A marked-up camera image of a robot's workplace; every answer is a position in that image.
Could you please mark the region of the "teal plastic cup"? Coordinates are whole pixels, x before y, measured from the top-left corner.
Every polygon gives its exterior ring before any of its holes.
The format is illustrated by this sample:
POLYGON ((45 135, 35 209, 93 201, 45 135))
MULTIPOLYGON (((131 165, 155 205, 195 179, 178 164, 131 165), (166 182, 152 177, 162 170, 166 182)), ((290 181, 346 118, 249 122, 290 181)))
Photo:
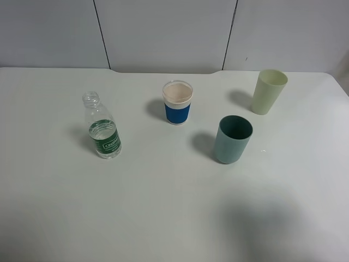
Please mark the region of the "teal plastic cup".
POLYGON ((251 123, 237 115, 228 115, 219 122, 213 154, 223 164, 240 159, 253 134, 251 123))

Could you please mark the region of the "clear bottle with green label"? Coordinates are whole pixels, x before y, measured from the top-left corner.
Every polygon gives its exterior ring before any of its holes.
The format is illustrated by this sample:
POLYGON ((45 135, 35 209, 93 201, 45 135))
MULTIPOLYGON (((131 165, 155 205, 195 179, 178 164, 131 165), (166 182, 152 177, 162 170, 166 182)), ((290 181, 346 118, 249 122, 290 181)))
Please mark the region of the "clear bottle with green label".
POLYGON ((86 92, 82 96, 82 101, 88 135, 97 154, 103 159, 116 157, 121 152, 122 144, 111 113, 96 92, 86 92))

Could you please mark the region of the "clear cup with blue sleeve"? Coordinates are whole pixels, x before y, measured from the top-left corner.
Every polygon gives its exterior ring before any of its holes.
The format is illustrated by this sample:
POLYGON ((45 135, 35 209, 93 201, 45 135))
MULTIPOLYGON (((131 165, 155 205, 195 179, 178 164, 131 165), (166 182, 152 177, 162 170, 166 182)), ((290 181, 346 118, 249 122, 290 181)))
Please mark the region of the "clear cup with blue sleeve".
POLYGON ((193 88, 184 81, 174 80, 163 87, 166 119, 173 125, 186 122, 193 97, 193 88))

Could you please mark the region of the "pale green plastic cup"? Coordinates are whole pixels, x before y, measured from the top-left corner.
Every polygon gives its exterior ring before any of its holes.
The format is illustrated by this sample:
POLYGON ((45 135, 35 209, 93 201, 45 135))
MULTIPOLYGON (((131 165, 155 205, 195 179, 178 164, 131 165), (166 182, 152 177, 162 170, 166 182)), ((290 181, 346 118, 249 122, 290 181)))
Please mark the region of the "pale green plastic cup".
POLYGON ((260 71, 252 98, 252 112, 266 115, 287 83, 288 77, 279 70, 260 71))

